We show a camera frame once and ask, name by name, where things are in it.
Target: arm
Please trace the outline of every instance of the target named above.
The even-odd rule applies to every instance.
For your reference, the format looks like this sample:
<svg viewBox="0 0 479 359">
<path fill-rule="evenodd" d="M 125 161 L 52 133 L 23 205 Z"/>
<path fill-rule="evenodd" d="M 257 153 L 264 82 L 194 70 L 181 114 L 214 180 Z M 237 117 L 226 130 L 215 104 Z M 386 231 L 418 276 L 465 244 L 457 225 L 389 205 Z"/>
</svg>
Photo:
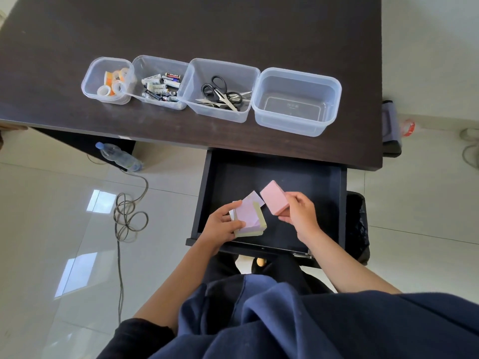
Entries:
<svg viewBox="0 0 479 359">
<path fill-rule="evenodd" d="M 290 216 L 280 216 L 279 219 L 294 225 L 298 239 L 308 246 L 338 292 L 375 289 L 388 293 L 401 293 L 352 258 L 320 229 L 314 204 L 304 194 L 288 192 L 286 198 L 289 202 Z"/>
<path fill-rule="evenodd" d="M 231 221 L 228 212 L 241 205 L 241 200 L 213 212 L 196 243 L 185 254 L 170 277 L 134 315 L 159 326 L 178 329 L 178 312 L 183 302 L 201 284 L 209 259 L 224 242 L 234 239 L 233 231 L 243 228 L 244 222 Z"/>
</svg>

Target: black plastic bag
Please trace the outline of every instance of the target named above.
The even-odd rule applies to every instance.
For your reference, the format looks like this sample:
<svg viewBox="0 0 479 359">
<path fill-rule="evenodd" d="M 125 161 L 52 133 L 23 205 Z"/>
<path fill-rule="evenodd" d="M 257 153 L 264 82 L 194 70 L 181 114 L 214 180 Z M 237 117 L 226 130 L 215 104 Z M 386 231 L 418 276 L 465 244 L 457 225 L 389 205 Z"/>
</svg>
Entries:
<svg viewBox="0 0 479 359">
<path fill-rule="evenodd" d="M 346 197 L 346 252 L 363 265 L 367 265 L 371 255 L 366 200 L 353 191 L 348 191 Z"/>
</svg>

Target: black pants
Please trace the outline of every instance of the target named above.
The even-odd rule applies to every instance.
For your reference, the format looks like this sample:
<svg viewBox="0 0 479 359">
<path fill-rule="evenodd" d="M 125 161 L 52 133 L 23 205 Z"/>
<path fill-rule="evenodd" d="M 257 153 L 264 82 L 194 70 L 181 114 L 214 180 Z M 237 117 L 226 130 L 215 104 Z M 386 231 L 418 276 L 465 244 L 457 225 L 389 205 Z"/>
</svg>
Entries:
<svg viewBox="0 0 479 359">
<path fill-rule="evenodd" d="M 219 252 L 213 256 L 207 267 L 203 283 L 210 283 L 234 275 L 240 275 L 236 267 L 237 255 Z M 272 262 L 259 267 L 256 259 L 253 260 L 251 273 L 270 276 L 276 282 L 287 282 L 293 286 L 300 295 L 312 293 L 332 293 L 332 291 L 319 279 L 303 272 L 292 255 L 277 256 Z"/>
</svg>

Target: navy blue fabric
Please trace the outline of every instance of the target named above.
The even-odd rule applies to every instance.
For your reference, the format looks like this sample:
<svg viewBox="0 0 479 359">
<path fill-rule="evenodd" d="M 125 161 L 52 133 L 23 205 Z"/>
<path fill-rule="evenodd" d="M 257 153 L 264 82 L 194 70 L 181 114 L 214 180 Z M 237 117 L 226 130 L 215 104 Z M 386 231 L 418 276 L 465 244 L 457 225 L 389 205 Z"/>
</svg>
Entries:
<svg viewBox="0 0 479 359">
<path fill-rule="evenodd" d="M 247 275 L 230 327 L 207 335 L 206 285 L 183 304 L 178 336 L 161 358 L 472 358 L 479 306 L 439 293 L 378 291 L 300 296 Z"/>
</svg>

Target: black-handled scissors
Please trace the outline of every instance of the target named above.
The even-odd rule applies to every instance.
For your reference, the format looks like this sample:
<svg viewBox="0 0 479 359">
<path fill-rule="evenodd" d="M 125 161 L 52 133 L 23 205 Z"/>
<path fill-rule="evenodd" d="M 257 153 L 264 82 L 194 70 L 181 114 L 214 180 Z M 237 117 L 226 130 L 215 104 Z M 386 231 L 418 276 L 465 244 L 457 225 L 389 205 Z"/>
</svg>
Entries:
<svg viewBox="0 0 479 359">
<path fill-rule="evenodd" d="M 222 86 L 218 86 L 218 84 L 215 83 L 215 80 L 220 80 Z M 243 97 L 240 93 L 228 92 L 228 86 L 226 85 L 225 80 L 220 76 L 213 76 L 211 78 L 211 84 L 203 84 L 201 92 L 207 100 L 211 102 L 223 102 L 233 111 L 238 111 L 233 104 L 241 105 L 243 102 Z"/>
</svg>

